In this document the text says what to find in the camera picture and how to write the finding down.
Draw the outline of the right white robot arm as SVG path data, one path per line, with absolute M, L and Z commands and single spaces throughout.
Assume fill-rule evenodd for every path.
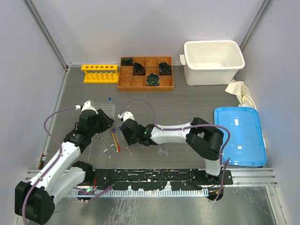
M 128 143 L 139 143 L 144 146 L 165 143 L 186 143 L 199 156 L 204 158 L 206 180 L 215 185 L 222 179 L 220 150 L 224 133 L 217 127 L 201 118 L 193 118 L 192 122 L 178 126 L 161 126 L 138 124 L 134 117 L 118 116 L 122 121 L 120 130 Z

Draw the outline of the yellow test tube rack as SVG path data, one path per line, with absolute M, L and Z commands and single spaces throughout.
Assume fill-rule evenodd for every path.
M 117 83 L 119 72 L 117 64 L 82 65 L 83 83 Z

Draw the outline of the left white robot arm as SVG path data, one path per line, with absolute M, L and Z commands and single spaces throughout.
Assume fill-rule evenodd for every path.
M 113 123 L 102 109 L 81 109 L 79 121 L 52 159 L 30 181 L 21 181 L 15 187 L 15 214 L 25 225 L 29 220 L 44 225 L 68 191 L 93 182 L 92 165 L 75 159 L 91 144 L 94 135 L 110 129 Z

